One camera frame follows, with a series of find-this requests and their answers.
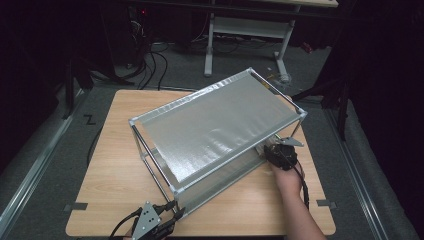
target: metal rail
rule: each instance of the metal rail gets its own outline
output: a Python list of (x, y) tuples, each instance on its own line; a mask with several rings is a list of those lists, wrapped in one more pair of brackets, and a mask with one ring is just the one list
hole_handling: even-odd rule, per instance
[(324, 109), (325, 116), (332, 126), (332, 131), (337, 139), (340, 149), (344, 156), (344, 164), (348, 170), (349, 176), (352, 180), (353, 188), (355, 189), (356, 195), (358, 196), (359, 203), (361, 204), (362, 210), (364, 211), (365, 217), (367, 218), (368, 224), (370, 225), (371, 231), (374, 234), (375, 239), (386, 240), (389, 239), (386, 230), (384, 229), (383, 223), (380, 220), (377, 209), (375, 208), (374, 201), (372, 200), (368, 190), (362, 181), (362, 178), (356, 168), (355, 161), (347, 147), (346, 143), (341, 140), (340, 135), (337, 131), (337, 121), (331, 112), (331, 109)]
[[(82, 90), (78, 92), (77, 97), (79, 95), (83, 95)], [(77, 103), (74, 112), (76, 112), (76, 110), (79, 108), (81, 102), (82, 101), (79, 101)], [(3, 211), (0, 217), (0, 239), (7, 239), (7, 235), (12, 230), (13, 225), (18, 220), (19, 215), (21, 214), (25, 205), (29, 201), (32, 193), (36, 189), (41, 178), (43, 177), (43, 174), (47, 170), (52, 160), (52, 155), (54, 153), (57, 143), (60, 141), (63, 134), (68, 129), (72, 120), (73, 115), (70, 115), (67, 119), (63, 121), (56, 134), (52, 137), (51, 141), (37, 157), (31, 169), (25, 176), (25, 179), (22, 181), (21, 185), (17, 189), (15, 195), (12, 197), (9, 204), (6, 206), (5, 210)]]

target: white desk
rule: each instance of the white desk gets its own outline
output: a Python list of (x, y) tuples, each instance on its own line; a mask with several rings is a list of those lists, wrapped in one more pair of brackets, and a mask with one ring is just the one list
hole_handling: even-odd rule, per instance
[[(281, 4), (293, 5), (293, 11), (299, 12), (300, 6), (315, 7), (332, 7), (338, 6), (336, 0), (256, 0), (256, 2), (274, 2)], [(205, 72), (204, 75), (209, 77), (212, 75), (212, 58), (213, 58), (213, 34), (215, 32), (239, 34), (248, 36), (261, 36), (271, 38), (282, 38), (282, 46), (279, 52), (274, 52), (274, 57), (278, 66), (282, 80), (289, 80), (286, 67), (283, 62), (283, 56), (287, 49), (288, 42), (293, 32), (295, 20), (288, 23), (278, 23), (270, 21), (259, 21), (250, 19), (238, 19), (229, 17), (218, 17), (214, 13), (210, 15), (208, 46), (206, 49)]]

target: desk leg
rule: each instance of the desk leg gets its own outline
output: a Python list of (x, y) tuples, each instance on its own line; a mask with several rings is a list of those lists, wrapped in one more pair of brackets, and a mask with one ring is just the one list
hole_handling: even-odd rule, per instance
[(206, 59), (205, 59), (205, 77), (212, 75), (212, 54), (213, 54), (213, 27), (215, 22), (215, 14), (211, 13), (209, 20), (209, 35), (208, 35), (208, 46), (206, 48)]
[[(296, 5), (294, 11), (299, 12), (299, 10), (300, 10), (300, 5)], [(284, 66), (283, 56), (284, 56), (284, 53), (286, 52), (287, 45), (289, 44), (289, 40), (293, 32), (294, 24), (295, 24), (295, 20), (290, 20), (286, 35), (284, 36), (284, 39), (283, 39), (283, 45), (281, 46), (281, 50), (280, 52), (274, 52), (274, 57), (275, 57), (275, 60), (277, 61), (278, 71), (280, 72), (281, 80), (283, 82), (290, 81), (290, 77), (287, 74), (286, 67)]]

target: wire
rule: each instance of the wire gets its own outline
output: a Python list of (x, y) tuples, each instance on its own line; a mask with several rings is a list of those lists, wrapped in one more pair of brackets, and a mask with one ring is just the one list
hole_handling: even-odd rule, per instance
[[(254, 44), (259, 44), (259, 46), (250, 46), (250, 45), (246, 45), (244, 43), (254, 43)], [(264, 48), (270, 48), (275, 46), (277, 43), (276, 42), (268, 42), (268, 41), (262, 41), (262, 40), (241, 40), (239, 42), (240, 47), (243, 48), (249, 48), (249, 49), (264, 49)]]
[(152, 80), (153, 75), (155, 75), (155, 72), (156, 72), (155, 57), (153, 57), (152, 52), (149, 52), (149, 54), (150, 54), (150, 56), (152, 57), (152, 60), (153, 60), (153, 70), (151, 70), (150, 77), (147, 79), (147, 81), (143, 84), (143, 86), (139, 90), (144, 90), (144, 88), (147, 86), (147, 84), (149, 84), (150, 80)]
[(163, 77), (165, 76), (166, 71), (168, 70), (168, 61), (167, 61), (167, 60), (166, 60), (166, 58), (165, 58), (162, 54), (160, 54), (160, 53), (153, 52), (153, 54), (156, 54), (156, 55), (160, 56), (160, 57), (161, 57), (161, 58), (165, 61), (165, 69), (163, 70), (162, 76), (160, 77), (159, 82), (158, 82), (158, 91), (160, 91), (160, 84), (161, 84), (161, 82), (162, 82), (162, 80), (163, 80)]
[(284, 159), (287, 161), (287, 163), (290, 164), (292, 169), (294, 169), (296, 171), (297, 175), (299, 176), (300, 181), (302, 182), (302, 188), (303, 188), (303, 202), (305, 203), (306, 208), (309, 209), (309, 190), (308, 190), (308, 186), (306, 185), (305, 177), (303, 177), (302, 164), (300, 164), (300, 162), (297, 161), (297, 163), (299, 163), (300, 170), (302, 171), (302, 173), (300, 173), (299, 170), (297, 170), (296, 166), (286, 158), (283, 151), (281, 151), (281, 149), (279, 151), (284, 156)]
[(115, 236), (116, 231), (118, 231), (118, 229), (121, 227), (122, 224), (124, 224), (126, 221), (130, 220), (131, 218), (135, 217), (135, 216), (140, 216), (141, 212), (143, 212), (143, 208), (139, 208), (136, 211), (132, 212), (130, 215), (126, 216), (124, 219), (122, 219), (118, 225), (116, 225), (116, 227), (113, 229), (112, 233), (109, 236), (109, 240), (112, 240), (113, 237)]
[[(122, 79), (122, 80), (127, 80), (127, 79), (133, 78), (133, 77), (139, 75), (140, 73), (142, 73), (144, 71), (144, 68), (145, 68), (144, 63), (141, 63), (134, 72), (127, 74), (125, 76), (122, 76), (122, 77), (120, 77), (120, 76), (117, 76), (117, 77)], [(96, 75), (93, 72), (90, 72), (90, 76), (92, 76), (93, 78), (95, 78), (97, 80), (101, 80), (101, 81), (111, 81), (110, 78), (101, 77), (99, 75)]]
[(197, 37), (195, 37), (193, 40), (191, 40), (191, 42), (197, 42), (199, 41), (199, 38), (203, 35), (203, 33), (205, 32), (206, 26), (208, 24), (208, 18), (209, 18), (209, 13), (206, 14), (205, 16), (205, 23), (203, 24), (203, 28), (202, 31), (200, 31), (199, 35)]
[(237, 42), (237, 39), (235, 37), (221, 37), (220, 39), (226, 39), (226, 38), (229, 38), (230, 39), (230, 43), (227, 43), (227, 44), (222, 43), (222, 42), (218, 42), (218, 43), (220, 43), (221, 45), (232, 45), (232, 44), (235, 44), (235, 47), (233, 49), (231, 49), (229, 51), (221, 51), (221, 50), (219, 50), (219, 48), (216, 47), (217, 44), (214, 44), (215, 46), (213, 46), (213, 50), (216, 51), (216, 52), (219, 52), (219, 53), (232, 53), (232, 52), (235, 52), (238, 49), (238, 47), (239, 47), (239, 43)]
[(134, 20), (131, 20), (131, 23), (133, 23), (133, 24), (135, 24), (137, 26), (137, 31), (135, 32), (135, 35), (137, 36), (138, 35), (138, 32), (140, 31), (140, 28), (142, 28), (141, 27), (141, 24), (138, 23), (137, 21), (134, 21)]
[(194, 49), (194, 50), (201, 50), (201, 49), (205, 49), (208, 46), (208, 42), (205, 41), (207, 40), (207, 38), (204, 39), (199, 39), (195, 42), (191, 42), (190, 43), (190, 49)]
[[(150, 81), (150, 79), (152, 78), (152, 68), (149, 66), (149, 65), (146, 65), (146, 73), (145, 73), (145, 75), (144, 75), (144, 78), (143, 78), (143, 80), (147, 77), (147, 69), (149, 70), (149, 72), (150, 72), (150, 76), (149, 76), (149, 78), (147, 79), (147, 81)], [(146, 85), (147, 84), (145, 84), (145, 85), (143, 85), (143, 88), (140, 86), (141, 85), (141, 82), (138, 84), (139, 85), (139, 87), (137, 88), (138, 90), (142, 90), (142, 89), (144, 89), (144, 87), (146, 87)]]
[(140, 89), (140, 85), (141, 85), (141, 83), (144, 81), (144, 79), (146, 79), (146, 77), (147, 77), (147, 69), (145, 68), (145, 70), (144, 70), (144, 77), (140, 80), (140, 82), (138, 83), (138, 86), (137, 86), (137, 90), (138, 89)]
[(155, 50), (154, 52), (158, 53), (158, 52), (165, 52), (166, 50), (168, 50), (169, 48), (169, 43), (168, 42), (157, 42), (157, 43), (153, 43), (153, 45), (161, 45), (161, 44), (165, 44), (165, 48), (161, 49), (161, 50)]

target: metal bracket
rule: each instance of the metal bracket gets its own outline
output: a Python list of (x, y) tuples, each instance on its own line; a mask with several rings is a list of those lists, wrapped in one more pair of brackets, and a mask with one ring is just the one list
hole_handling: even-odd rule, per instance
[(66, 204), (65, 208), (63, 209), (64, 212), (70, 212), (72, 210), (86, 210), (88, 206), (88, 203), (74, 203), (74, 204)]
[(330, 209), (336, 209), (337, 204), (327, 199), (317, 200), (318, 207), (329, 207)]
[(303, 143), (297, 141), (296, 139), (292, 137), (280, 138), (277, 141), (283, 145), (290, 145), (290, 146), (297, 146), (297, 147), (304, 146)]
[(137, 226), (134, 229), (133, 239), (140, 239), (142, 236), (147, 234), (153, 228), (158, 226), (161, 222), (159, 215), (153, 208), (153, 205), (146, 202), (141, 212), (140, 219), (137, 222)]

